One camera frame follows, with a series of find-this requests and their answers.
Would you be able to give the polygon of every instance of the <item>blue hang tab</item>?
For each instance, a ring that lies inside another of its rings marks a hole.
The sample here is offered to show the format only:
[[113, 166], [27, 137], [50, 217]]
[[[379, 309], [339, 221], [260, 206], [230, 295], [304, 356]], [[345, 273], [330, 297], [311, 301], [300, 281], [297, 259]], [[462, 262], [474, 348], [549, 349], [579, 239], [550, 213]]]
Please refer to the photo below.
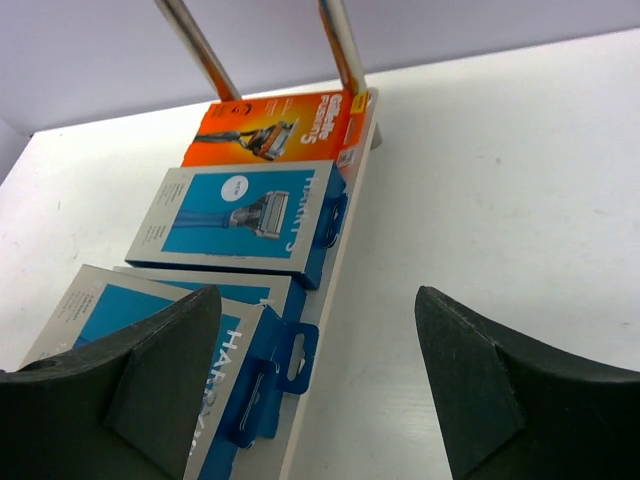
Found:
[[[298, 337], [302, 337], [302, 342], [296, 341]], [[275, 360], [280, 365], [278, 390], [302, 395], [309, 389], [319, 337], [320, 332], [315, 325], [298, 322], [287, 323], [282, 341], [275, 354], [277, 357]], [[291, 364], [293, 359], [296, 361], [295, 366]]]
[[240, 448], [251, 448], [258, 436], [260, 423], [269, 405], [269, 396], [276, 388], [278, 366], [274, 362], [260, 360], [255, 370], [253, 389], [244, 399], [238, 424], [229, 435], [229, 440]]
[[322, 204], [320, 218], [316, 235], [313, 239], [313, 246], [328, 249], [335, 245], [342, 228], [349, 196], [343, 193], [339, 197], [327, 198]]

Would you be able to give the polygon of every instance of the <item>metal pole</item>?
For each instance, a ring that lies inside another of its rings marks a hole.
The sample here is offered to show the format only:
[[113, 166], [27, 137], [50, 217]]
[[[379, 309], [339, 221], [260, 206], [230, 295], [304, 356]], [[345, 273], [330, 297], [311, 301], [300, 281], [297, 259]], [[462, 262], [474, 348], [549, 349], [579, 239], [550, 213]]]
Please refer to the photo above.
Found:
[[[342, 0], [318, 0], [318, 8], [343, 87], [353, 95], [365, 92], [364, 69]], [[382, 134], [376, 124], [371, 148], [381, 143]]]
[[223, 102], [242, 97], [182, 0], [155, 0]]

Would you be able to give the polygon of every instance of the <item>white circle logo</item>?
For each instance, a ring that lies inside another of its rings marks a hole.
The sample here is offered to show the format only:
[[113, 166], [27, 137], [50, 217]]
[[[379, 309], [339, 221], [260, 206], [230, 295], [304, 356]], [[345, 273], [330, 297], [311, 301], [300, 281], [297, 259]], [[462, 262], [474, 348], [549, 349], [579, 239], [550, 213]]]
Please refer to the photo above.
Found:
[[249, 190], [249, 180], [242, 175], [234, 175], [222, 185], [222, 199], [225, 202], [240, 200]]

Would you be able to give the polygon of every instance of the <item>blue razor package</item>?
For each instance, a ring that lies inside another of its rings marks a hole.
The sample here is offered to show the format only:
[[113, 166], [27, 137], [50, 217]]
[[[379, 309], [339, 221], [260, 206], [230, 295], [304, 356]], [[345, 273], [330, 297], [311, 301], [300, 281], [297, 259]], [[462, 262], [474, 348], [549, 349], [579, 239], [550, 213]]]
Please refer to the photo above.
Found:
[[[285, 322], [297, 322], [307, 294], [291, 277], [246, 273], [195, 272], [190, 270], [164, 270], [158, 268], [115, 267], [114, 271], [175, 287], [197, 290], [215, 285], [220, 296], [249, 304], [269, 305]], [[274, 438], [280, 419], [281, 391], [270, 397], [259, 435]]]
[[332, 161], [170, 169], [125, 260], [293, 276], [317, 289], [348, 198]]
[[[187, 289], [84, 265], [23, 365], [82, 348], [189, 293]], [[298, 338], [303, 338], [304, 363], [300, 365], [292, 362]], [[265, 425], [271, 428], [269, 408], [273, 397], [307, 390], [317, 342], [314, 325], [284, 321], [267, 305], [222, 299], [220, 334], [209, 378], [203, 385], [185, 480], [230, 477], [237, 449], [251, 447]]]

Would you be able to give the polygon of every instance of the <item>cardboard box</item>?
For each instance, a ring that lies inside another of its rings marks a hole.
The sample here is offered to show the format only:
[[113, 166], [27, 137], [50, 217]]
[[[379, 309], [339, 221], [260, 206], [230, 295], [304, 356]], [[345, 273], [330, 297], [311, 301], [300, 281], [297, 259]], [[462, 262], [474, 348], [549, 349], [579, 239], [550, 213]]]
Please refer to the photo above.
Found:
[[[23, 366], [109, 335], [188, 295], [189, 290], [84, 265], [23, 361]], [[305, 363], [289, 380], [298, 335]], [[309, 386], [318, 330], [284, 322], [265, 305], [222, 300], [220, 334], [194, 432], [185, 480], [228, 479], [238, 448], [260, 435], [270, 398]]]
[[282, 275], [132, 267], [114, 267], [113, 271], [187, 290], [215, 285], [221, 297], [252, 305], [269, 305], [287, 322], [300, 320], [307, 298], [307, 293], [298, 282]]
[[316, 289], [347, 208], [331, 161], [170, 169], [126, 262], [293, 276]]
[[204, 116], [183, 167], [355, 159], [367, 94], [336, 90], [214, 103]]

